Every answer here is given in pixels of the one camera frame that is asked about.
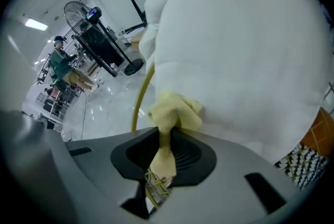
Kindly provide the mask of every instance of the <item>white pillow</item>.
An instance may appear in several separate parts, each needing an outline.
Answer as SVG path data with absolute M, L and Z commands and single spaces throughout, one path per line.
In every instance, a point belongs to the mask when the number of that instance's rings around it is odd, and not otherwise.
M 156 36 L 159 29 L 161 13 L 168 0 L 146 0 L 144 7 L 147 30 L 139 42 L 139 51 L 146 60 L 146 71 L 154 61 L 154 51 L 156 49 Z
M 318 0 L 168 0 L 155 59 L 157 93 L 203 104 L 203 133 L 275 163 L 317 115 L 331 51 Z

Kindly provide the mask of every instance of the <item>yellow cable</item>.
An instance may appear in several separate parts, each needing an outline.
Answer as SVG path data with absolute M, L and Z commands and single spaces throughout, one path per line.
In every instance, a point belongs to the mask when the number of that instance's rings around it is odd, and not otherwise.
M 150 191 L 147 189 L 146 186 L 145 186 L 145 194 L 146 194 L 146 197 L 148 197 L 150 199 L 150 201 L 153 204 L 153 206 L 155 208 L 159 208 L 158 203 L 156 202 L 156 200 L 154 200 L 153 196 L 151 195 Z
M 134 108 L 134 114 L 132 116 L 132 123 L 131 123 L 131 131 L 132 132 L 136 132 L 137 130 L 137 120 L 138 120 L 138 112 L 139 112 L 139 108 L 141 106 L 141 102 L 142 99 L 144 98 L 146 89 L 148 87 L 148 84 L 150 84 L 150 80 L 152 78 L 154 74 L 154 62 L 152 62 L 150 68 L 147 71 L 146 77 L 144 82 L 142 83 L 139 93 L 138 93 L 138 97 L 137 97 L 137 102 Z

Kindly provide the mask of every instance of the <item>white floor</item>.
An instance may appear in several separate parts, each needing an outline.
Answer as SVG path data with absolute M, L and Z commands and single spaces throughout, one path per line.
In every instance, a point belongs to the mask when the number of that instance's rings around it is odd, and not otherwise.
M 140 57 L 139 52 L 126 51 L 131 60 Z M 117 77 L 104 69 L 98 69 L 93 80 L 103 83 L 93 93 L 82 93 L 74 99 L 64 118 L 63 140 L 93 139 L 130 132 L 131 120 L 138 90 L 145 78 L 145 64 L 132 76 L 122 73 L 125 61 Z M 138 114 L 137 129 L 153 126 L 147 117 L 148 108 L 154 104 L 154 86 L 149 85 Z

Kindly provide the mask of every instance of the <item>yellow rag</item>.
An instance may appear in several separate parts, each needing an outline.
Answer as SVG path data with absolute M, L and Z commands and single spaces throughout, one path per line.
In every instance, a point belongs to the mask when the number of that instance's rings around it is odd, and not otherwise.
M 159 94 L 159 100 L 149 108 L 148 118 L 159 128 L 159 150 L 150 167 L 160 178 L 176 175 L 175 159 L 171 152 L 170 138 L 173 127 L 197 130 L 202 125 L 198 114 L 203 106 L 171 91 Z

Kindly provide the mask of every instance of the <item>black slot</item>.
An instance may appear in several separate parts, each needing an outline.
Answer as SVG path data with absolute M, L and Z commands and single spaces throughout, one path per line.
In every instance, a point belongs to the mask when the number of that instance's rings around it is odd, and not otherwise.
M 130 198 L 122 203 L 121 207 L 128 210 L 132 214 L 137 215 L 138 217 L 148 219 L 149 213 L 147 210 L 145 197 L 145 182 L 139 182 L 135 197 Z
M 285 200 L 261 174 L 251 173 L 245 178 L 269 214 L 285 205 Z
M 68 152 L 71 156 L 77 156 L 77 155 L 86 154 L 90 151 L 92 151 L 92 149 L 90 149 L 88 147 L 83 147 L 83 148 L 79 148 L 79 149 L 69 150 Z

